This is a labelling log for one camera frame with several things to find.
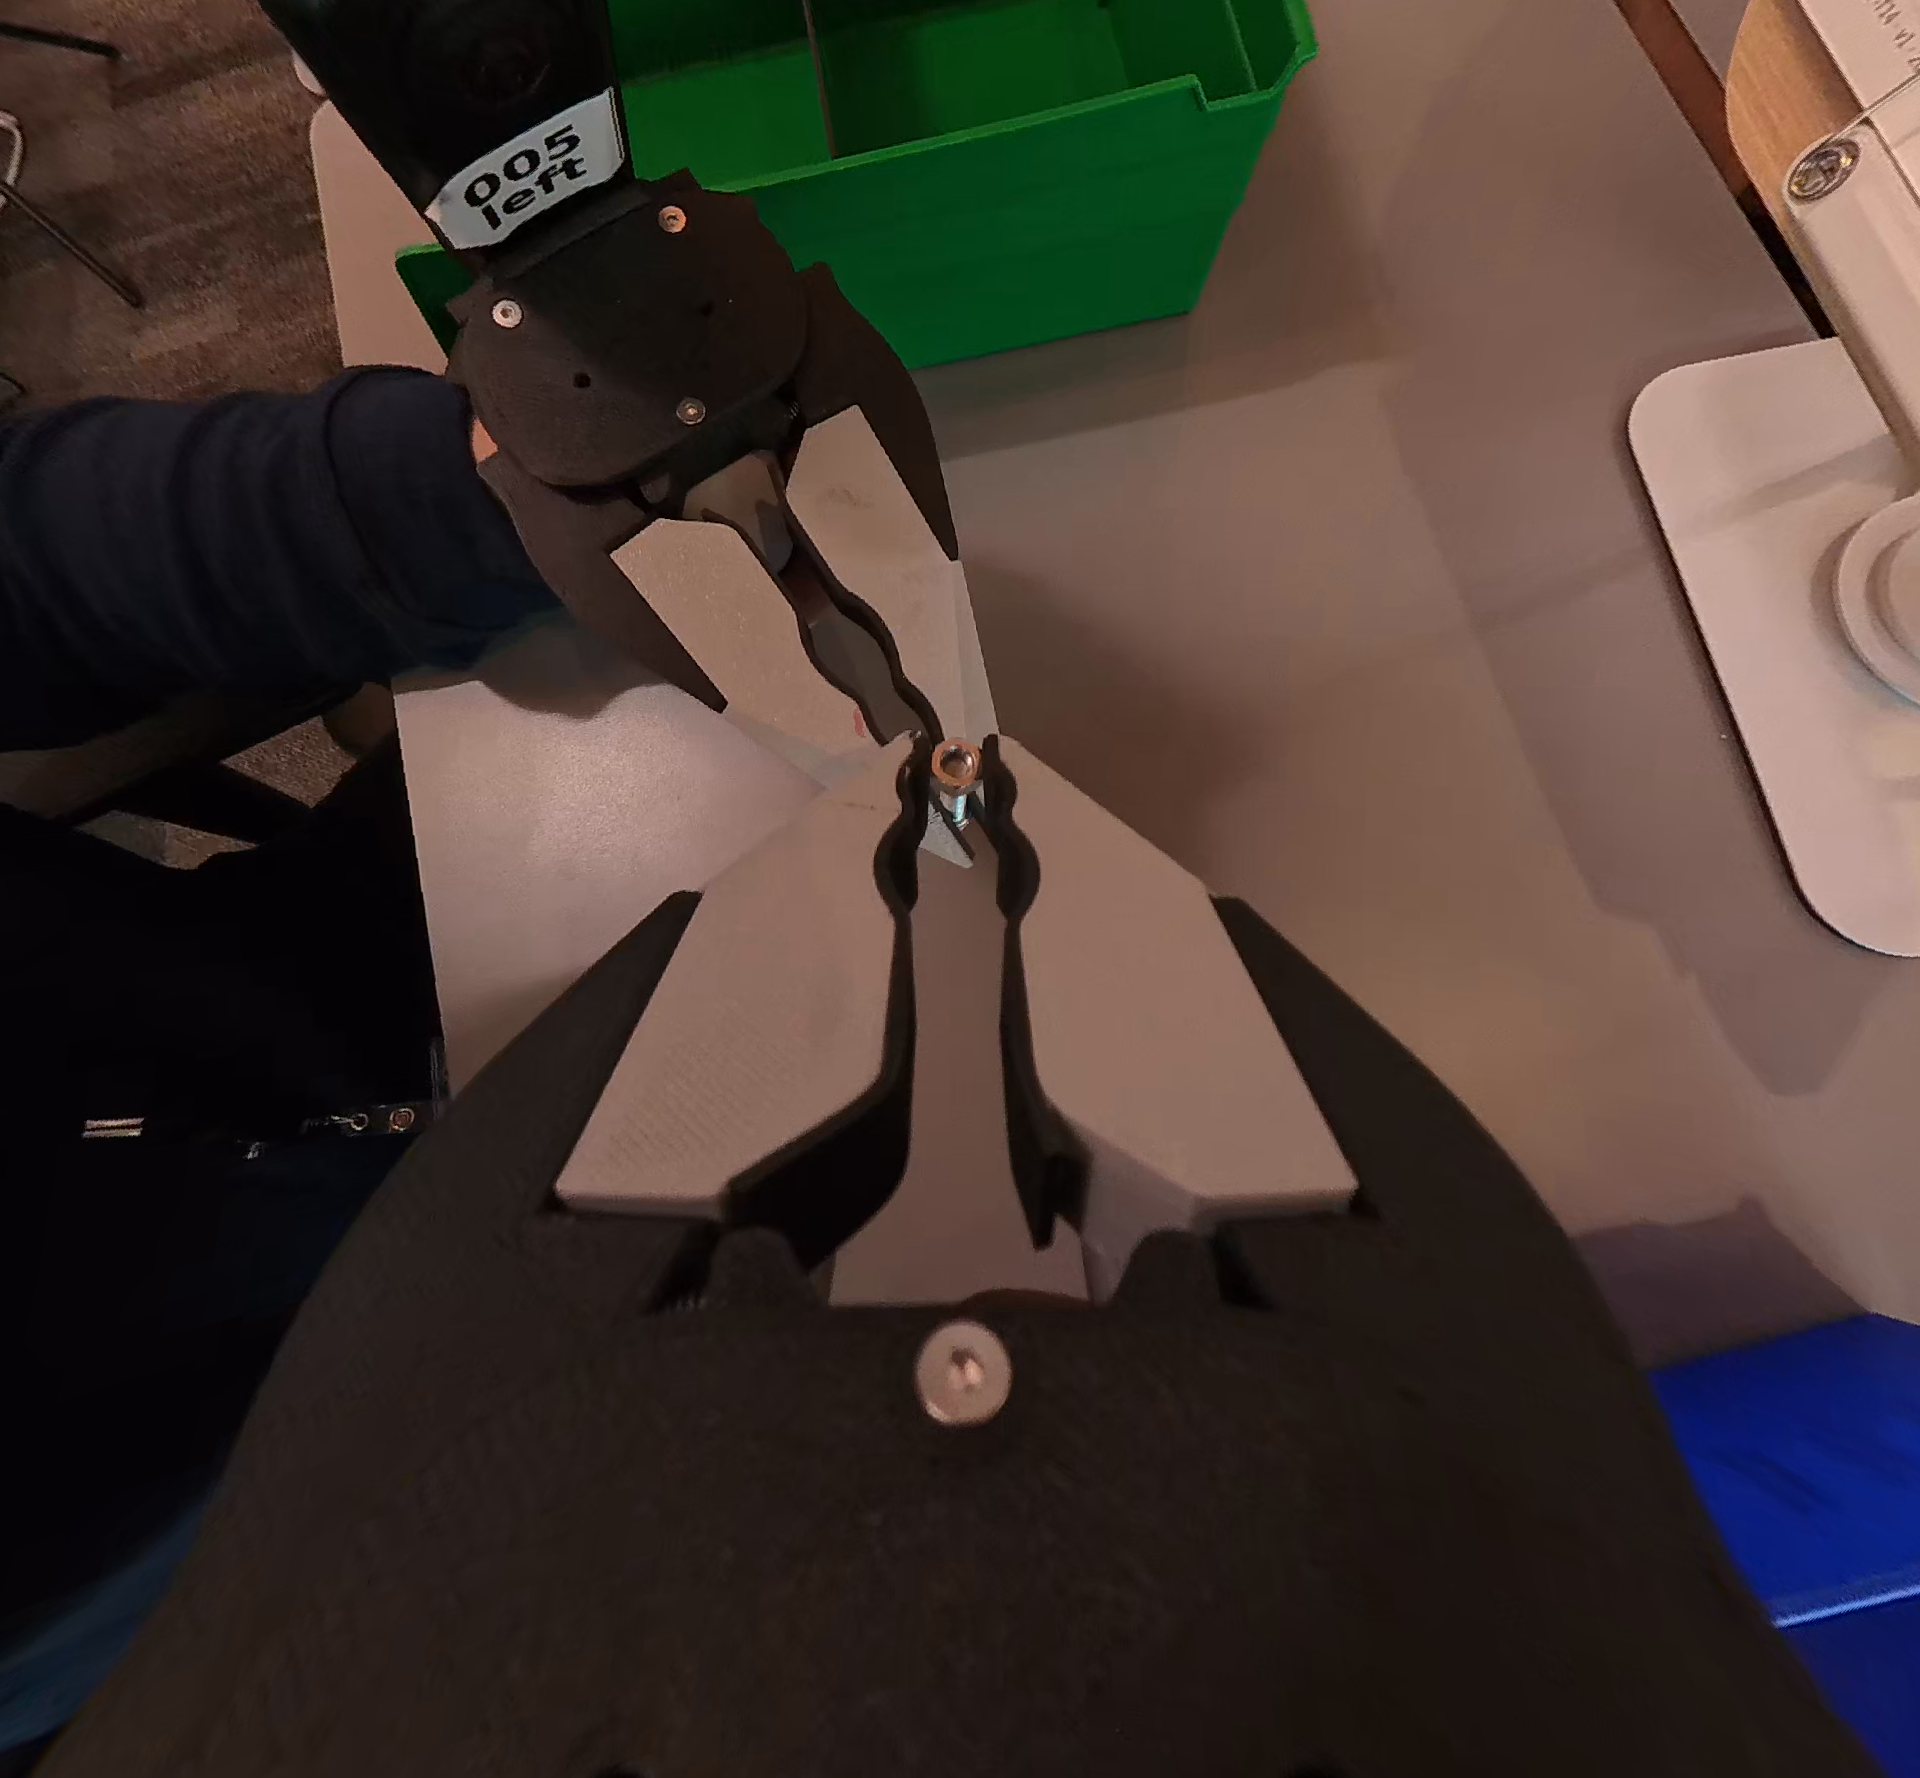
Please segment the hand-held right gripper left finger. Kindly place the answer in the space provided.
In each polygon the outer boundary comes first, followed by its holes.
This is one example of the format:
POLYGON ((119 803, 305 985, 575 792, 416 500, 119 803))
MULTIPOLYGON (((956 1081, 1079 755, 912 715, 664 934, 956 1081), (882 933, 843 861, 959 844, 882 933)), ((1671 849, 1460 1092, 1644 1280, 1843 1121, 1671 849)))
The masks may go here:
POLYGON ((920 750, 806 805, 692 903, 563 1164, 563 1208, 769 1230, 832 1260, 904 1176, 920 750))

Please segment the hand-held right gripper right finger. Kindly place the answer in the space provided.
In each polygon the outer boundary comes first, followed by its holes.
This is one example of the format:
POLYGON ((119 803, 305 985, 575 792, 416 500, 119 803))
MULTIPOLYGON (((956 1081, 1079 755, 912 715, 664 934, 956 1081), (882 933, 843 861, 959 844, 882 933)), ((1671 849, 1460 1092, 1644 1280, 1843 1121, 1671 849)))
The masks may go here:
POLYGON ((1109 1302, 1144 1239, 1337 1215, 1357 1175, 1209 888, 1037 755, 983 749, 1020 1213, 1109 1302))

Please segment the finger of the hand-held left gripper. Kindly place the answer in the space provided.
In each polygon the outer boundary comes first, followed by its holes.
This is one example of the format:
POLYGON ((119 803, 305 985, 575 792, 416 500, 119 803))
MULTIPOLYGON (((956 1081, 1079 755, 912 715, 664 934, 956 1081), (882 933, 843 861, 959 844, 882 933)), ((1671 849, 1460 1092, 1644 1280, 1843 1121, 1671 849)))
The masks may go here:
POLYGON ((784 759, 862 759, 899 734, 1000 729, 967 576, 916 506, 868 417, 808 433, 785 488, 791 536, 832 613, 803 638, 811 729, 780 720, 784 759))
POLYGON ((837 785, 887 742, 923 736, 877 641, 803 553, 772 572, 734 524, 662 520, 613 564, 724 694, 734 729, 813 783, 837 785))

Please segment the green plastic bin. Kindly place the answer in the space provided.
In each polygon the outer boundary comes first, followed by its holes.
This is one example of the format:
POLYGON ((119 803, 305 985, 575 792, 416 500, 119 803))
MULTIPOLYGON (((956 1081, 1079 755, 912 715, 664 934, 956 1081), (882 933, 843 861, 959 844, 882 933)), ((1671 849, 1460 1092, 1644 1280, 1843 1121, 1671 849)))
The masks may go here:
POLYGON ((1306 0, 609 0, 638 172, 750 198, 912 370, 1183 316, 1306 0))

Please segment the blue plastic bin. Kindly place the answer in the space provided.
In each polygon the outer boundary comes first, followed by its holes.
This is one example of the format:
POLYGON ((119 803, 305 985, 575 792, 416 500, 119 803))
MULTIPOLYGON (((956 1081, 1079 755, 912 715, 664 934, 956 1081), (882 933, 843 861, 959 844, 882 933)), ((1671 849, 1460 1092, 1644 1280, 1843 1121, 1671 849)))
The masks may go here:
POLYGON ((1918 1772, 1918 1330, 1869 1313, 1657 1369, 1692 1483, 1881 1771, 1918 1772))

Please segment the person's left forearm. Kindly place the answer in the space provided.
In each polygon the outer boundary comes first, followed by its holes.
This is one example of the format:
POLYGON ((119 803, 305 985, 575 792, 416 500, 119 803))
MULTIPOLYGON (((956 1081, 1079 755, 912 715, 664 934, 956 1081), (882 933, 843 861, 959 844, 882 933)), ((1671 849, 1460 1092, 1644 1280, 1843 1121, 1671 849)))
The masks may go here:
POLYGON ((462 669, 553 613, 469 422, 456 384, 405 368, 6 418, 4 750, 78 747, 198 692, 291 707, 462 669))

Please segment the person's dark clothing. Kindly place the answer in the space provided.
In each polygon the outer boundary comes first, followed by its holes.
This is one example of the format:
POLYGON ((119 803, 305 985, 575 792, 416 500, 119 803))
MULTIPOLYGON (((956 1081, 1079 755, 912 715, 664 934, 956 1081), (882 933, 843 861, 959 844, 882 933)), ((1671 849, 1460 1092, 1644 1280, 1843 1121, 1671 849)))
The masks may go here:
POLYGON ((4 1751, 154 1610, 439 1038, 396 740, 192 870, 4 811, 4 1751))

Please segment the instruction sheet on stand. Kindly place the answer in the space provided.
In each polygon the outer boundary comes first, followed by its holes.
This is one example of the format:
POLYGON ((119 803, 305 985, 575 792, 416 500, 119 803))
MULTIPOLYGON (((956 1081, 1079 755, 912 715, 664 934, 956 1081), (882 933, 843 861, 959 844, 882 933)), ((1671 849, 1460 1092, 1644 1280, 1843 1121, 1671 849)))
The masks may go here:
POLYGON ((1864 104, 1795 0, 1716 77, 1615 0, 1811 342, 1678 368, 1627 444, 1811 913, 1918 955, 1918 77, 1864 104))

